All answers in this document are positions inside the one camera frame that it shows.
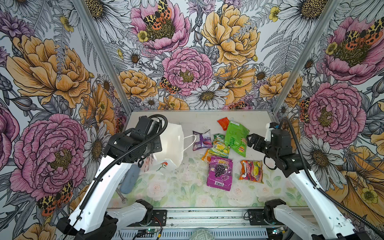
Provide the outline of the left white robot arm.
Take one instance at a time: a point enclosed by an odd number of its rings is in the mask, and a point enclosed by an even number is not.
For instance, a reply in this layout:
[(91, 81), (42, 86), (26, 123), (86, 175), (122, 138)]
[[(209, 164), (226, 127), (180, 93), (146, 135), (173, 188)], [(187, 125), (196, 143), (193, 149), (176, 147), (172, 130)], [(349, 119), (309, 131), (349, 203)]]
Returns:
[(57, 229), (76, 240), (110, 240), (122, 228), (149, 224), (154, 207), (144, 200), (116, 212), (107, 208), (123, 177), (140, 169), (150, 154), (162, 151), (160, 136), (167, 126), (163, 115), (141, 116), (136, 127), (113, 135), (83, 199), (68, 217), (59, 220)]

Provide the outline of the floral table mat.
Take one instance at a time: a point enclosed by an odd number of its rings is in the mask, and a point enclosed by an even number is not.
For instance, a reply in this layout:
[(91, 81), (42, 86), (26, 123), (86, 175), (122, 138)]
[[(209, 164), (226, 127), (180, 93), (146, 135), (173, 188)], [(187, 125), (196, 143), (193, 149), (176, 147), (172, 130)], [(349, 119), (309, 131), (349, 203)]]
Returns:
[(142, 174), (125, 204), (117, 193), (109, 208), (123, 208), (143, 199), (155, 208), (231, 208), (262, 207), (265, 201), (281, 199), (289, 206), (302, 207), (306, 203), (293, 184), (277, 171), (263, 168), (263, 183), (239, 180), (241, 158), (233, 157), (233, 182), (225, 191), (207, 186), (208, 163), (203, 153), (185, 153), (182, 164), (167, 175)]

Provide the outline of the small red sachet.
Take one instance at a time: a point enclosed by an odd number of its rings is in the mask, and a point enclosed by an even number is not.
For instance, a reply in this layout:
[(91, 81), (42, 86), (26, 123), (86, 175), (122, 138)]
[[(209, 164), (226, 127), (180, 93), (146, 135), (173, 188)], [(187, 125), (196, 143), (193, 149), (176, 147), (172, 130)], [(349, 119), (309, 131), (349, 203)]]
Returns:
[(224, 131), (228, 129), (228, 126), (230, 124), (230, 120), (227, 117), (219, 119), (217, 120), (217, 122), (219, 123), (219, 125), (222, 127)]

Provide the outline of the white paper bag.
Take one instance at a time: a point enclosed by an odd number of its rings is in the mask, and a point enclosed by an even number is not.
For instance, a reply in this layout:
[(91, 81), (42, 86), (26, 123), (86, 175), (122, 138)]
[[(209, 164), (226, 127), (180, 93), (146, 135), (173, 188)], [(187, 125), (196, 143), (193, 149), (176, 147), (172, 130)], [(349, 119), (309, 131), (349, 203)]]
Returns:
[(160, 139), (162, 150), (145, 159), (141, 174), (166, 175), (174, 172), (181, 165), (184, 152), (194, 145), (197, 136), (184, 136), (181, 125), (169, 123)]

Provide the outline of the grey oval case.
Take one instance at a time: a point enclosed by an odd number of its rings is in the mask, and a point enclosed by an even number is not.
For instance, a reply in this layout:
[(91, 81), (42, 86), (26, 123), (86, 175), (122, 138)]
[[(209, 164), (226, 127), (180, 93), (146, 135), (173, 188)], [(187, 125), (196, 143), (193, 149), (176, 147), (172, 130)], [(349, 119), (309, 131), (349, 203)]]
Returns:
[(120, 184), (120, 191), (122, 194), (129, 194), (133, 190), (139, 178), (140, 170), (141, 169), (139, 168), (139, 166), (134, 164), (127, 171), (124, 179)]

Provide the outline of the green chips bag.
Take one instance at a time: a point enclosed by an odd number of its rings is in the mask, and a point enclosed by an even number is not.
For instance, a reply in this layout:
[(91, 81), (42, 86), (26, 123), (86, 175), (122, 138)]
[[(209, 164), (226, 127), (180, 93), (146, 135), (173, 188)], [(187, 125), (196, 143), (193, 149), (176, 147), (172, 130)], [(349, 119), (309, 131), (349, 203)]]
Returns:
[(225, 135), (225, 145), (242, 157), (246, 157), (249, 130), (242, 124), (230, 121)]

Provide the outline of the aluminium front rail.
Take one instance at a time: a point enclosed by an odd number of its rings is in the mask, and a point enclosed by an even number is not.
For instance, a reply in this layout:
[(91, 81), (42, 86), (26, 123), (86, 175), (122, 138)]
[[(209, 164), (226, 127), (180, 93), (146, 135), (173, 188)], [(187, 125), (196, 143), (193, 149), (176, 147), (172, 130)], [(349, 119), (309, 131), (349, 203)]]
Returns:
[(193, 228), (277, 228), (291, 223), (294, 214), (308, 220), (313, 226), (320, 226), (320, 218), (316, 217), (308, 207), (282, 206), (287, 210), (288, 217), (283, 222), (268, 222), (269, 225), (251, 226), (247, 210), (262, 209), (263, 207), (235, 207), (235, 208), (155, 208), (154, 210), (167, 210), (167, 222), (164, 227), (130, 227), (125, 229), (193, 229)]

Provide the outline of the green yellow candy packet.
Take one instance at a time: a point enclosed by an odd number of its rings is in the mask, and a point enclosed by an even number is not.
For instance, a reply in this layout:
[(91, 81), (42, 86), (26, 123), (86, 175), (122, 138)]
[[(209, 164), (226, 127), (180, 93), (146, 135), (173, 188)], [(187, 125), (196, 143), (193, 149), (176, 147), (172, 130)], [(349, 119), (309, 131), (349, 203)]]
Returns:
[(228, 158), (230, 153), (230, 147), (225, 144), (225, 135), (215, 134), (212, 147), (208, 150), (208, 153), (221, 158)]

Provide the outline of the purple grape candy pouch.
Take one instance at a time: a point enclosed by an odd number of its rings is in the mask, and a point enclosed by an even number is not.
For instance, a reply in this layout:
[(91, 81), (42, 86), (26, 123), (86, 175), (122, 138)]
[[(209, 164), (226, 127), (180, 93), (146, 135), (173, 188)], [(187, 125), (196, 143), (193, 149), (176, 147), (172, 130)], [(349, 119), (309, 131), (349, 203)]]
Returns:
[(209, 163), (207, 186), (230, 191), (233, 182), (233, 161), (231, 159), (212, 156)]

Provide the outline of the red orange snack packet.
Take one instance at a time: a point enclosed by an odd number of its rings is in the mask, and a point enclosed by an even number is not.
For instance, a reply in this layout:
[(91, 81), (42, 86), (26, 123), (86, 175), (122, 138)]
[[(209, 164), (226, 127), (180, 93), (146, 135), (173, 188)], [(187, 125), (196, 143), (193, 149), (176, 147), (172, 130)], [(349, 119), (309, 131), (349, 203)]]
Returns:
[(241, 173), (239, 180), (248, 180), (256, 183), (263, 183), (263, 162), (262, 161), (241, 161)]

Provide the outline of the small purple snack bag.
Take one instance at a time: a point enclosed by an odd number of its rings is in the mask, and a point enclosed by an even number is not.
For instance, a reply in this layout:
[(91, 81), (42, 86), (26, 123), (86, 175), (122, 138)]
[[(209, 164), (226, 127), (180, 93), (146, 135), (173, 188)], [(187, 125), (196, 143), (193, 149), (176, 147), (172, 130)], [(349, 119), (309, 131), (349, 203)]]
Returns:
[(196, 137), (193, 145), (193, 151), (197, 151), (200, 149), (210, 149), (213, 146), (211, 141), (210, 130), (206, 131), (205, 133), (193, 131), (193, 135)]

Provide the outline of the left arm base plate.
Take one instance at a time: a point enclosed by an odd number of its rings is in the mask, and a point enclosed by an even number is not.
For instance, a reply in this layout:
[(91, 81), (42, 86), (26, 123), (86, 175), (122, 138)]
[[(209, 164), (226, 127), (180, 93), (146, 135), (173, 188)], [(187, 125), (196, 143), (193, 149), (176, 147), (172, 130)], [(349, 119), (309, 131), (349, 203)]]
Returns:
[(130, 227), (164, 227), (167, 222), (167, 214), (167, 210), (149, 211), (141, 222), (131, 224)]

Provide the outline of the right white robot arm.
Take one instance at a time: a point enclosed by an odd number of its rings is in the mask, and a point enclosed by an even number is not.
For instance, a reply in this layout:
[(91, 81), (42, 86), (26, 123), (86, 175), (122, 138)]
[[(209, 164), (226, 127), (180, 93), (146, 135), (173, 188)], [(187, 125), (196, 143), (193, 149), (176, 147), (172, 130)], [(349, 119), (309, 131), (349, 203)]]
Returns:
[(249, 148), (275, 162), (275, 168), (281, 170), (286, 179), (300, 192), (317, 221), (317, 224), (312, 224), (283, 200), (274, 199), (265, 202), (262, 214), (266, 224), (283, 224), (303, 240), (368, 240), (368, 233), (358, 231), (351, 219), (346, 218), (340, 211), (344, 210), (351, 218), (360, 221), (383, 238), (383, 232), (342, 206), (323, 190), (299, 146), (298, 153), (293, 153), (291, 141), (294, 140), (296, 144), (299, 141), (288, 118), (283, 118), (278, 124), (268, 124), (265, 137), (251, 134), (246, 140)]

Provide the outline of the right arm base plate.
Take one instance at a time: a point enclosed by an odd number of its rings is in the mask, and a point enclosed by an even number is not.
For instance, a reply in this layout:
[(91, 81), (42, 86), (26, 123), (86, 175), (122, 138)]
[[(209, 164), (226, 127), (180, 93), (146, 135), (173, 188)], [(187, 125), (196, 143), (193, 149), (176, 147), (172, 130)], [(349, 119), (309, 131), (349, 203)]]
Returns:
[(265, 213), (262, 209), (247, 210), (246, 216), (251, 226), (264, 226), (269, 225), (265, 219)]

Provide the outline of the metal wrench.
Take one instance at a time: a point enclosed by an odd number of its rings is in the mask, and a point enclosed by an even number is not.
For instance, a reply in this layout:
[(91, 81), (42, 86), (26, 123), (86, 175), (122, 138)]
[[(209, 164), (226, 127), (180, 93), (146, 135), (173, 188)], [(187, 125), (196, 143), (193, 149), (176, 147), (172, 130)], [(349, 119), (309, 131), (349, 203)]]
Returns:
[(128, 199), (123, 195), (123, 193), (120, 191), (120, 189), (116, 189), (116, 193), (121, 198), (122, 203), (125, 204)]

